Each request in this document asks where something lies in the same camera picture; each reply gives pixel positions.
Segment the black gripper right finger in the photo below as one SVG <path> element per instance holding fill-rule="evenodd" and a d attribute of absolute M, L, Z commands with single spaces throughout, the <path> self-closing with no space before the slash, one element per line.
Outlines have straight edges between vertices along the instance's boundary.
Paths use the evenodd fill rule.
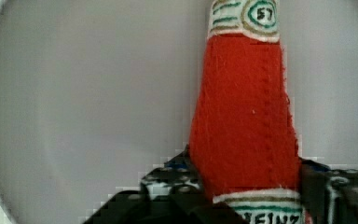
<path fill-rule="evenodd" d="M 313 224 L 358 224 L 358 170 L 303 160 L 301 195 Z"/>

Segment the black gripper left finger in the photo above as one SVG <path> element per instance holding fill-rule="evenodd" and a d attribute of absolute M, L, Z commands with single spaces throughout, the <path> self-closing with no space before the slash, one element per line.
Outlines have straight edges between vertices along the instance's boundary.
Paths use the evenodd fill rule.
<path fill-rule="evenodd" d="M 246 224 L 225 203 L 204 194 L 189 149 L 142 177 L 138 190 L 123 190 L 83 224 Z"/>

